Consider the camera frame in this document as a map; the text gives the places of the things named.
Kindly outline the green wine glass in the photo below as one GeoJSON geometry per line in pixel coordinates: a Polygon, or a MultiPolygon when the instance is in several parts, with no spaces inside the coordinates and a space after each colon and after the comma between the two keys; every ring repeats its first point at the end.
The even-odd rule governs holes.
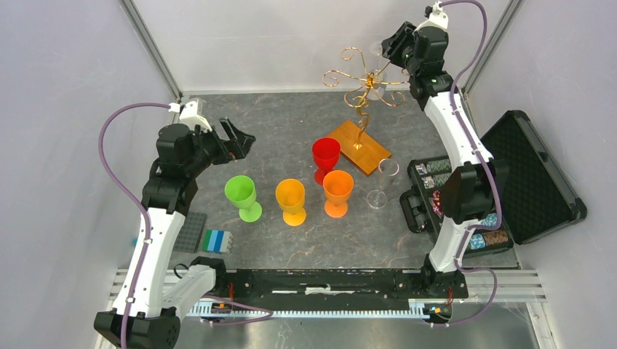
{"type": "Polygon", "coordinates": [[[237,175],[227,181],[224,187],[226,198],[239,210],[244,222],[256,222],[262,215],[257,202],[255,183],[246,175],[237,175]]]}

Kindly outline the yellow wine glass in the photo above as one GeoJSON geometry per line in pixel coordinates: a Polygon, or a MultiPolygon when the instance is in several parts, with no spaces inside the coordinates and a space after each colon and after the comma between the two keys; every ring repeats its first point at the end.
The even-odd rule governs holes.
{"type": "Polygon", "coordinates": [[[302,182],[292,178],[281,181],[276,187],[275,197],[286,224],[295,227],[305,222],[306,191],[302,182]]]}

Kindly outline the red wine glass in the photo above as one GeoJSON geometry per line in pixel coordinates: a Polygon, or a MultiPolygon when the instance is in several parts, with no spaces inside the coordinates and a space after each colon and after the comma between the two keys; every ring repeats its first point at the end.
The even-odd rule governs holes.
{"type": "Polygon", "coordinates": [[[322,185],[325,175],[333,170],[340,157],[341,146],[339,142],[330,137],[323,137],[315,141],[312,145],[311,153],[314,163],[317,166],[314,179],[317,184],[322,185]]]}

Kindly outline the clear champagne flute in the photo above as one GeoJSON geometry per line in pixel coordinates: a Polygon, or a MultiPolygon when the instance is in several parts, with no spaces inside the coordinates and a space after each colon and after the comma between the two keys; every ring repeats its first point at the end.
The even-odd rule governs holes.
{"type": "Polygon", "coordinates": [[[366,197],[371,209],[381,209],[388,202],[386,191],[393,184],[399,174],[399,164],[393,159],[382,159],[378,164],[377,187],[371,190],[366,197]]]}

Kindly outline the orange wine glass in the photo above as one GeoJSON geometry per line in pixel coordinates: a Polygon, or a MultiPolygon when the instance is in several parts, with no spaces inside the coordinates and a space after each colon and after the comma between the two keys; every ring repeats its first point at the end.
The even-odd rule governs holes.
{"type": "Polygon", "coordinates": [[[325,175],[323,188],[325,212],[332,218],[342,218],[348,211],[347,201],[354,189],[354,179],[346,171],[333,170],[325,175]]]}

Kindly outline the clear wine glass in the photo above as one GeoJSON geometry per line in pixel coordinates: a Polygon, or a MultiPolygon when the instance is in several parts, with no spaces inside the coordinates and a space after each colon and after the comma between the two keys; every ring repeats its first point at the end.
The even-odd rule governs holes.
{"type": "MultiPolygon", "coordinates": [[[[387,59],[382,57],[382,46],[380,41],[374,41],[369,45],[369,58],[367,69],[370,73],[378,73],[377,80],[385,81],[387,74],[381,72],[381,69],[388,63],[387,59]]],[[[374,90],[368,94],[368,98],[371,101],[378,101],[380,97],[383,97],[387,86],[382,83],[375,83],[374,90]]]]}

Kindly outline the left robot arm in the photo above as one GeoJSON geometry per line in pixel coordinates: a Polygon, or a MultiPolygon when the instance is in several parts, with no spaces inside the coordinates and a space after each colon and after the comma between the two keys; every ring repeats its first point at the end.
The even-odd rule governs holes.
{"type": "Polygon", "coordinates": [[[228,288],[222,260],[197,257],[168,291],[164,280],[178,234],[197,192],[197,177],[211,165],[244,159],[255,136],[220,119],[223,140],[203,122],[159,130],[157,158],[138,200],[141,222],[127,276],[112,308],[95,316],[94,328],[118,348],[173,348],[180,323],[208,293],[228,288]]]}

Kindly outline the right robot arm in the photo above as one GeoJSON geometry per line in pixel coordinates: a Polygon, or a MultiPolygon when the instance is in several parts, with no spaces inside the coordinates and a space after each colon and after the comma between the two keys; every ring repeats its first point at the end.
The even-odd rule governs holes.
{"type": "Polygon", "coordinates": [[[463,254],[472,233],[489,228],[482,221],[501,212],[499,195],[509,172],[481,143],[464,113],[457,80],[444,69],[448,44],[444,28],[409,22],[382,42],[383,57],[409,73],[410,94],[436,127],[452,167],[440,191],[444,217],[437,242],[421,268],[421,289],[430,297],[464,280],[463,254]]]}

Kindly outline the blue green toy brick block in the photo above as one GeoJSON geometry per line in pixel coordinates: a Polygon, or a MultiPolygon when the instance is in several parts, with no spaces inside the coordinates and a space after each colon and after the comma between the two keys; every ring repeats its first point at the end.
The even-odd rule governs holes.
{"type": "Polygon", "coordinates": [[[206,230],[201,250],[207,253],[225,254],[231,251],[233,234],[226,230],[206,230]]]}

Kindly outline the grey lego baseplate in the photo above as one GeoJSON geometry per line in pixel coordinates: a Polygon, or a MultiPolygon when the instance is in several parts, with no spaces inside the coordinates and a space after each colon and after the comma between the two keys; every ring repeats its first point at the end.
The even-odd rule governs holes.
{"type": "Polygon", "coordinates": [[[206,221],[206,213],[189,212],[175,240],[173,251],[196,253],[200,246],[206,221]]]}

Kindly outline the black poker chip case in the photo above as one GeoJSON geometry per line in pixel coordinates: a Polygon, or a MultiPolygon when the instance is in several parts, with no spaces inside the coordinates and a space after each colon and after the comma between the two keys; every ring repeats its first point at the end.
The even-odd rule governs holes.
{"type": "MultiPolygon", "coordinates": [[[[531,243],[586,219],[585,203],[525,112],[505,112],[482,137],[482,143],[509,168],[500,194],[503,218],[499,229],[473,233],[466,256],[505,252],[516,244],[531,243]]],[[[400,196],[399,203],[411,232],[427,232],[433,241],[437,240],[443,221],[440,189],[451,171],[447,156],[408,164],[412,185],[400,196]]]]}

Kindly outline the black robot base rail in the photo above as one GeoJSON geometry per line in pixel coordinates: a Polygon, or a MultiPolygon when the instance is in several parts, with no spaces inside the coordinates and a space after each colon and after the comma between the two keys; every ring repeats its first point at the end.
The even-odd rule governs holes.
{"type": "Polygon", "coordinates": [[[273,311],[405,310],[409,300],[466,299],[462,273],[429,283],[420,270],[236,269],[227,270],[209,292],[273,311]]]}

